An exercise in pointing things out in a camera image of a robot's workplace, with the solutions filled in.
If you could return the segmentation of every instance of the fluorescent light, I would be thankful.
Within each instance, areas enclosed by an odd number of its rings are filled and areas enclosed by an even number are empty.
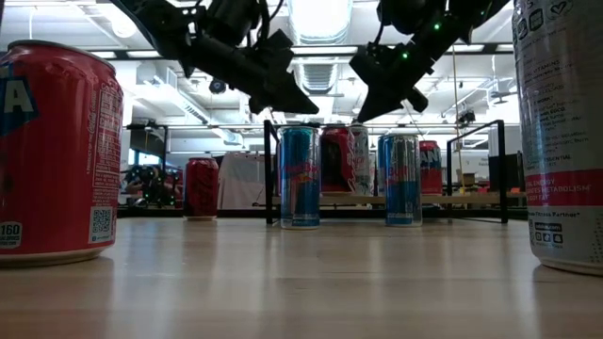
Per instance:
[[[101,58],[116,58],[115,53],[113,52],[91,52],[97,57]]]
[[[295,46],[291,47],[291,51],[296,56],[308,56],[308,55],[337,55],[337,54],[345,54],[345,55],[353,55],[358,51],[358,47],[356,46],[329,46],[329,47],[301,47]]]
[[[454,51],[456,51],[457,53],[483,51],[482,44],[470,44],[470,45],[455,44],[453,47],[454,47]],[[448,48],[448,52],[452,53],[452,47]]]
[[[159,57],[157,51],[131,51],[126,52],[129,57]]]
[[[512,52],[513,45],[512,44],[500,44],[497,46],[497,52]]]
[[[209,126],[207,125],[174,125],[174,126],[169,126],[169,128],[171,130],[201,130],[201,129],[208,129]]]
[[[226,128],[226,129],[263,129],[264,125],[261,124],[242,124],[242,125],[236,125],[236,124],[224,124],[224,125],[217,125],[214,127],[218,127],[218,128]]]

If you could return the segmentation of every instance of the soda can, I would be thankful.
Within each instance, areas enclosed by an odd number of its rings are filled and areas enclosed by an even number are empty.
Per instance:
[[[210,220],[218,215],[218,174],[214,158],[190,158],[185,172],[184,216]]]
[[[531,250],[545,266],[603,275],[603,2],[514,3]]]
[[[354,135],[354,177],[356,196],[372,196],[370,182],[370,158],[368,155],[368,129],[362,125],[350,128]]]
[[[320,136],[322,193],[352,194],[354,174],[354,135],[347,127],[326,127]]]
[[[377,139],[377,196],[385,196],[385,137]]]
[[[0,266],[94,258],[115,241],[122,89],[87,52],[20,40],[0,59]]]
[[[437,141],[419,142],[421,151],[421,193],[442,195],[442,153]]]
[[[318,130],[286,127],[281,140],[281,226],[316,229],[320,224],[320,148]]]
[[[385,152],[385,224],[421,226],[421,174],[418,138],[388,135]]]
[[[377,154],[372,152],[368,155],[369,172],[370,172],[370,196],[375,195],[375,167],[377,166]]]

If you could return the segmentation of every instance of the barcode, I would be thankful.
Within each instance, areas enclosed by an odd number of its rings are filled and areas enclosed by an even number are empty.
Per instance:
[[[113,229],[113,209],[111,207],[92,207],[90,210],[90,243],[111,240]]]

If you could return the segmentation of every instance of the wooden table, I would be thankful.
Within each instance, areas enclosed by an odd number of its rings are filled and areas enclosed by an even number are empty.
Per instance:
[[[0,291],[2,339],[603,336],[603,280],[539,266],[526,222],[123,219],[102,258]]]

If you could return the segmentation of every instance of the aluminum can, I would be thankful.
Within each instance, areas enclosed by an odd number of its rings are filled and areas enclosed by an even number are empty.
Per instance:
[[[320,225],[320,148],[318,130],[279,130],[281,154],[281,226],[316,229]]]
[[[385,152],[385,224],[421,226],[421,174],[417,136],[388,135]]]
[[[375,167],[377,166],[377,154],[376,153],[370,153],[368,155],[368,161],[370,163],[369,165],[369,171],[370,171],[370,196],[374,196],[375,195]]]
[[[185,172],[184,216],[212,219],[218,215],[219,167],[210,157],[190,158]]]
[[[355,191],[354,135],[347,127],[325,127],[320,136],[321,191],[351,194]]]
[[[370,181],[370,158],[368,155],[368,129],[365,126],[350,127],[354,135],[354,177],[356,196],[372,196]]]
[[[115,69],[65,45],[15,41],[0,59],[0,109],[0,266],[98,256],[115,241]]]
[[[377,139],[377,196],[385,196],[385,137]]]
[[[419,142],[421,151],[421,194],[442,195],[442,152],[436,141]]]
[[[513,44],[531,250],[603,275],[602,1],[518,0]]]

